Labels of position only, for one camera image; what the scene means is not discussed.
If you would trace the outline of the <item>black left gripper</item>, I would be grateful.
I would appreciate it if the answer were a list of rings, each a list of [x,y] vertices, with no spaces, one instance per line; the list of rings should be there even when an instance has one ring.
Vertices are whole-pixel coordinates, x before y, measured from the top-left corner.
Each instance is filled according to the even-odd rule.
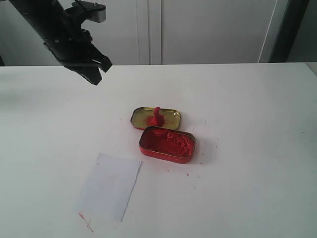
[[[111,60],[92,44],[91,34],[81,28],[72,7],[50,6],[49,10],[43,37],[46,46],[65,68],[98,85],[102,80],[99,69],[108,72]]]

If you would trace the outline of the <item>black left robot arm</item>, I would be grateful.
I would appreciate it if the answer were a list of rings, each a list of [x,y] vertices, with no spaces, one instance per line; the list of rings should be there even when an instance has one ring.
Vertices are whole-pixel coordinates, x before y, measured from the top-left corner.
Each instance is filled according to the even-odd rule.
[[[101,82],[101,72],[107,72],[112,62],[93,45],[90,32],[81,25],[86,20],[104,22],[104,4],[75,0],[68,9],[57,0],[12,0],[11,4],[62,66],[93,85]]]

